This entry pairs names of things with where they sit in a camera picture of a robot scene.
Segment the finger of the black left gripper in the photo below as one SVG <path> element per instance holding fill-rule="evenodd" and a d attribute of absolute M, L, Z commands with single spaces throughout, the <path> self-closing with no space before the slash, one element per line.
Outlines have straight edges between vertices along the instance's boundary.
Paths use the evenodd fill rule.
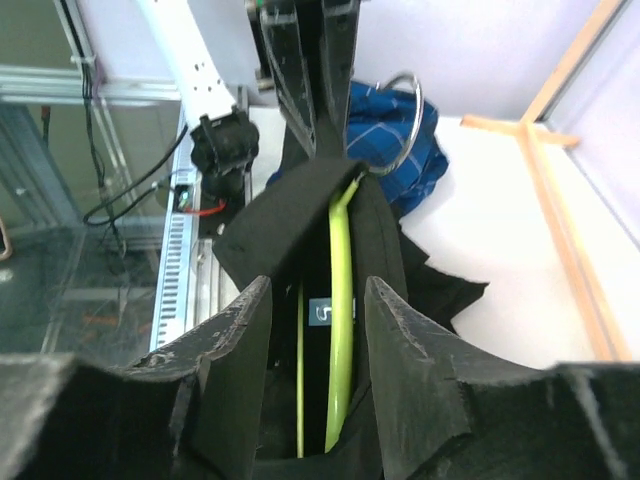
<path fill-rule="evenodd" d="M 303 150 L 315 155 L 316 115 L 297 11 L 260 9 L 259 21 L 281 113 Z"/>
<path fill-rule="evenodd" d="M 350 105 L 359 1 L 321 1 L 320 40 L 324 101 L 333 139 L 341 155 L 346 154 L 346 125 Z"/>

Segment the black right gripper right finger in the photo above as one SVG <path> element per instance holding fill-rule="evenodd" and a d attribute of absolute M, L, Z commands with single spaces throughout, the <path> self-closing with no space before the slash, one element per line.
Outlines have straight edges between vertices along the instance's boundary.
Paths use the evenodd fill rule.
<path fill-rule="evenodd" d="M 524 367 L 368 280 L 365 326 L 389 479 L 635 479 L 639 367 Z"/>

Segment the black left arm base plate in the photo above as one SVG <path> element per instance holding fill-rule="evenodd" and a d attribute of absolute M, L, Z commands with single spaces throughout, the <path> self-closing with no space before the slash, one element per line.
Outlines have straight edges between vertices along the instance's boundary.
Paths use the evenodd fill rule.
<path fill-rule="evenodd" d="M 217 213 L 202 215 L 198 220 L 198 237 L 214 239 L 251 201 L 252 175 L 247 168 L 234 169 L 225 176 L 206 176 L 201 180 L 200 209 L 223 205 Z"/>

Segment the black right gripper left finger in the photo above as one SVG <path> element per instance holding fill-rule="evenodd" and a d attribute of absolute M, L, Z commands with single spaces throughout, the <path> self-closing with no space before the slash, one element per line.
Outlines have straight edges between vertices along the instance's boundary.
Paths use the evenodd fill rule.
<path fill-rule="evenodd" d="M 248 479 L 272 319 L 256 278 L 220 313 L 125 368 L 1 359 L 5 479 Z"/>

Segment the green plastic hanger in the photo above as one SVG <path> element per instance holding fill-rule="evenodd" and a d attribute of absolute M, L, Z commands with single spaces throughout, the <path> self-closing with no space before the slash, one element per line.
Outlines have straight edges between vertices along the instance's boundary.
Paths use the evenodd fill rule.
<path fill-rule="evenodd" d="M 418 138 L 424 115 L 424 93 L 420 80 L 410 71 L 402 71 L 386 84 L 378 83 L 375 89 L 384 92 L 399 83 L 409 84 L 415 94 L 416 109 L 410 133 L 399 154 L 387 166 L 371 166 L 368 170 L 383 177 L 398 169 L 409 157 Z M 354 197 L 362 173 L 348 186 L 335 193 L 328 206 L 328 226 L 331 266 L 331 336 L 329 349 L 328 406 L 324 450 L 330 451 L 337 443 L 344 425 L 350 402 L 353 364 L 353 313 L 354 291 L 351 254 L 351 238 L 348 205 Z"/>

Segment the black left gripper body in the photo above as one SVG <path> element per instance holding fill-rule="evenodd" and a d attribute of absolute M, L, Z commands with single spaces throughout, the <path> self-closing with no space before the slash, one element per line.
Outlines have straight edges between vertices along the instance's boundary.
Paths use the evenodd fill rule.
<path fill-rule="evenodd" d="M 287 61 L 298 61 L 311 69 L 313 80 L 319 78 L 327 41 L 337 44 L 351 72 L 358 1 L 247 1 L 245 6 L 260 63 L 259 92 L 278 88 L 277 69 Z"/>

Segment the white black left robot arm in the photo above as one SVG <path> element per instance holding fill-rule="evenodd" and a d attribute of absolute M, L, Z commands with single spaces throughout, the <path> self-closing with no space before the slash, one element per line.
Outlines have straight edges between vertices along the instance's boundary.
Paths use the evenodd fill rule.
<path fill-rule="evenodd" d="M 173 74 L 204 192 L 241 197 L 259 132 L 223 80 L 185 1 L 139 7 Z M 357 1 L 252 1 L 246 8 L 261 71 L 288 129 L 310 159 L 346 155 Z"/>

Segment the black button shirt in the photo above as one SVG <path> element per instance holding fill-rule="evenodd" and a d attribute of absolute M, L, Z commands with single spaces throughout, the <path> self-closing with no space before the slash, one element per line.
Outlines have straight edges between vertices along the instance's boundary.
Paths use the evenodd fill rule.
<path fill-rule="evenodd" d="M 347 208 L 355 298 L 352 383 L 338 441 L 326 447 L 330 330 L 312 326 L 310 313 L 330 293 L 330 200 L 359 175 L 359 167 L 341 157 L 306 159 L 287 134 L 281 170 L 214 246 L 237 286 L 246 287 L 259 276 L 272 283 L 256 453 L 261 479 L 383 477 L 383 428 L 407 415 L 405 401 L 413 384 L 392 327 L 366 315 L 369 278 L 385 281 L 445 328 L 485 292 L 482 283 L 430 267 L 427 254 L 401 232 L 378 182 L 361 178 Z"/>

